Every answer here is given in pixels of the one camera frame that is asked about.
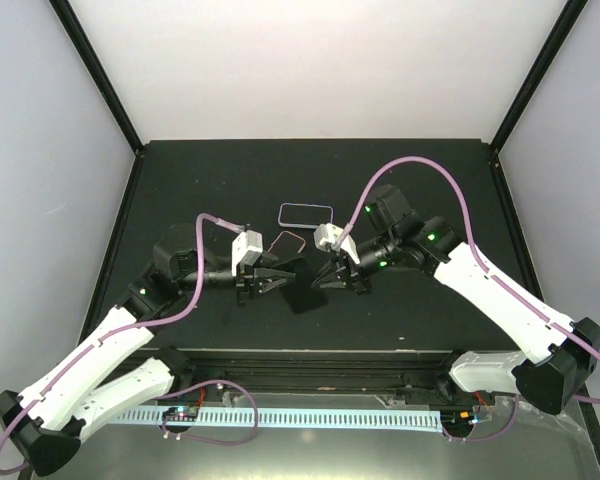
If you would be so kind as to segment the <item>black bare phone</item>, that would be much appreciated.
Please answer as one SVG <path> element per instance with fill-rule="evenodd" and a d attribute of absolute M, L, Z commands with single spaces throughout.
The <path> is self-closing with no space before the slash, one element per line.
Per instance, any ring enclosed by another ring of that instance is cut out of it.
<path fill-rule="evenodd" d="M 277 269 L 294 275 L 293 281 L 280 288 L 280 292 L 294 314 L 303 314 L 328 304 L 326 294 L 312 287 L 315 274 L 303 256 L 297 256 L 277 266 Z"/>

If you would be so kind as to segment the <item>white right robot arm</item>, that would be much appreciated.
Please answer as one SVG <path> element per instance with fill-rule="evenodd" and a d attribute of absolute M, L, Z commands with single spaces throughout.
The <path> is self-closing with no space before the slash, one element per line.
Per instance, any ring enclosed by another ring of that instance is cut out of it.
<path fill-rule="evenodd" d="M 559 414 L 596 369 L 600 326 L 589 318 L 574 321 L 534 297 L 444 218 L 422 220 L 393 185 L 373 189 L 363 210 L 378 233 L 366 242 L 356 243 L 332 223 L 315 230 L 316 248 L 331 259 L 314 288 L 367 294 L 372 276 L 390 267 L 423 272 L 470 302 L 517 347 L 460 354 L 435 377 L 437 396 L 456 403 L 474 391 L 519 394 L 537 409 Z"/>

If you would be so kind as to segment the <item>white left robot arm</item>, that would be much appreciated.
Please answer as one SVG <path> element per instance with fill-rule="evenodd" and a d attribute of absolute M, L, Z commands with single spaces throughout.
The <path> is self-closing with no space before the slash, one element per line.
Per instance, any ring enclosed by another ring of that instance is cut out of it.
<path fill-rule="evenodd" d="M 32 468 L 48 476 L 115 416 L 194 388 L 186 356 L 164 347 L 139 367 L 110 374 L 165 327 L 197 307 L 205 287 L 227 287 L 244 304 L 295 283 L 292 261 L 266 251 L 260 233 L 209 214 L 170 226 L 152 259 L 98 327 L 45 376 L 0 393 L 0 476 Z"/>

